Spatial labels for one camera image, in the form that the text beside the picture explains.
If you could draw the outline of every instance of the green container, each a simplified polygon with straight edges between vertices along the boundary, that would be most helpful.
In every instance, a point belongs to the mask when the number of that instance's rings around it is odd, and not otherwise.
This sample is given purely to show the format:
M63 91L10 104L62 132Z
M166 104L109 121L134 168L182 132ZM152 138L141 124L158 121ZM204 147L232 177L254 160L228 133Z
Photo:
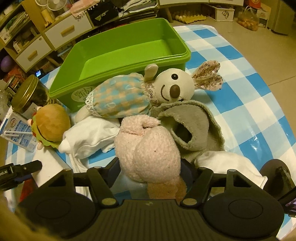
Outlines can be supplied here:
M119 74L144 75L148 64L158 73L185 70L191 52L169 22L163 18L140 21L99 33L75 44L60 67L50 90L72 112L84 106L89 92Z

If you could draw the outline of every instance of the plush toy eye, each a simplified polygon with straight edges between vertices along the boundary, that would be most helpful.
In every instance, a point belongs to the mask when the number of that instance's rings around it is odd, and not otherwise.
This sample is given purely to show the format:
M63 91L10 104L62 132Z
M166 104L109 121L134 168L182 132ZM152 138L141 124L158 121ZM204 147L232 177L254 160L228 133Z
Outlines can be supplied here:
M171 77L172 77L173 80L177 80L178 79L178 75L177 74L172 74Z

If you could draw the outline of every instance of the sequined ear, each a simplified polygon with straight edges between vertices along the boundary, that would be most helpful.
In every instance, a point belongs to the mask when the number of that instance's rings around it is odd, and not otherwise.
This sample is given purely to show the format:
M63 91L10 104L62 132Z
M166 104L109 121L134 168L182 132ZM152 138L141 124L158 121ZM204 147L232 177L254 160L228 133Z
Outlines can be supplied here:
M195 83L195 89L198 90L209 90L216 91L221 89L223 84L223 79L220 75L215 75L207 79L193 79Z
M208 60L203 62L192 74L193 79L207 79L217 74L220 69L220 63L216 60Z

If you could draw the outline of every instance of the checkered tablecloth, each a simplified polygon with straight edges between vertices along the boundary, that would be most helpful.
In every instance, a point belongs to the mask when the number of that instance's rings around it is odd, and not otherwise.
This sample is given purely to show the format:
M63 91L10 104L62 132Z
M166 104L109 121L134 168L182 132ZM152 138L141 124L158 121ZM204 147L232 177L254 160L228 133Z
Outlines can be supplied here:
M188 73L206 60L221 63L219 74L225 82L222 90L197 90L193 99L205 103L212 111L226 140L225 149L249 158L258 170L270 159L281 159L296 181L295 137L278 102L255 69L211 26L179 26L175 30L192 52L191 60L186 64ZM50 87L57 71L41 81ZM27 163L34 159L34 155L10 143L7 163ZM58 155L71 166L67 155ZM98 151L83 163L87 167L105 166L114 156L114 150L108 153ZM124 177L121 177L120 183L120 187L112 190L117 197L139 197L139 187L127 184ZM285 216L278 238L289 233L295 223L294 218Z

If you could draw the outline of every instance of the drawer handle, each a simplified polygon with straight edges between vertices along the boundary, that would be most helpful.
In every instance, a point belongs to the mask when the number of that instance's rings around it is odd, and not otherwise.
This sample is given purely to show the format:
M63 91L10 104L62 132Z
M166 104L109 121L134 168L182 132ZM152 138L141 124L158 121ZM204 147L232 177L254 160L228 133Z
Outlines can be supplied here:
M28 60L29 60L29 61L32 61L36 56L37 56L37 50L35 50L33 53L31 53L31 54L28 56Z
M68 35L69 33L73 32L75 30L75 26L72 25L69 28L66 28L64 31L61 32L61 36L65 37L66 35Z

